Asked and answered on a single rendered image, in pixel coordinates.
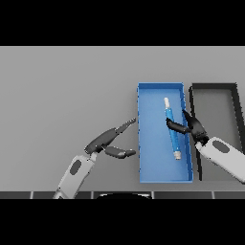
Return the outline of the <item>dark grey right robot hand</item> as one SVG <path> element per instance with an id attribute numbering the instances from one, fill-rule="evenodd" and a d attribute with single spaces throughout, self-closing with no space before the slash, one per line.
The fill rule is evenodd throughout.
<path id="1" fill-rule="evenodd" d="M 186 110 L 182 110 L 182 112 L 184 113 L 188 125 L 184 126 L 178 122 L 174 122 L 170 118 L 167 118 L 167 127 L 178 133 L 190 133 L 196 144 L 200 143 L 201 145 L 205 145 L 210 138 L 208 137 L 208 133 L 203 125 L 195 117 L 191 116 Z"/>

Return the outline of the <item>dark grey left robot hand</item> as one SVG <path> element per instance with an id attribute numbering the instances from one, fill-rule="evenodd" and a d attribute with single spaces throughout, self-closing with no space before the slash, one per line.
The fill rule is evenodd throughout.
<path id="1" fill-rule="evenodd" d="M 115 157 L 118 159 L 124 159 L 126 157 L 132 156 L 136 154 L 136 151 L 133 149 L 121 149 L 115 146 L 110 146 L 110 144 L 122 134 L 127 127 L 129 127 L 132 123 L 136 121 L 135 118 L 125 122 L 119 127 L 113 127 L 111 129 L 106 130 L 105 132 L 101 133 L 96 139 L 94 139 L 91 143 L 89 143 L 85 148 L 84 151 L 92 155 L 93 153 L 100 153 L 104 151 L 106 155 L 111 157 Z"/>

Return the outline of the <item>blue pipe with pale ends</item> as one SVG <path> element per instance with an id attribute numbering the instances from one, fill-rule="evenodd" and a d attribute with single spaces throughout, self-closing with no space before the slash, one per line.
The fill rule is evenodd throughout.
<path id="1" fill-rule="evenodd" d="M 173 113 L 168 98 L 164 98 L 164 103 L 165 103 L 166 117 L 173 121 Z M 181 150 L 179 146 L 177 132 L 174 131 L 173 129 L 168 129 L 168 131 L 172 142 L 174 158 L 175 160 L 181 160 Z"/>

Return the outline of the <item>dark grey rectangular bin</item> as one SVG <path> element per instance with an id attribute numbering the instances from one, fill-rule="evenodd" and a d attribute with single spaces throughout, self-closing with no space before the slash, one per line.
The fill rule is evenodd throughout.
<path id="1" fill-rule="evenodd" d="M 191 115 L 202 123 L 209 138 L 217 137 L 245 154 L 245 119 L 236 83 L 193 83 L 189 103 Z M 196 157 L 200 180 L 235 179 L 198 150 Z"/>

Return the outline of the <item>blue rectangular bin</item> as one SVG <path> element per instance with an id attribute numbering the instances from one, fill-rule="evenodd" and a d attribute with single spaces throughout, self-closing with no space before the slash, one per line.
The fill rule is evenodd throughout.
<path id="1" fill-rule="evenodd" d="M 189 134 L 178 133 L 181 159 L 174 152 L 166 122 L 164 98 L 169 99 L 173 121 L 187 125 L 182 82 L 139 82 L 138 147 L 140 182 L 144 184 L 191 183 L 193 180 Z"/>

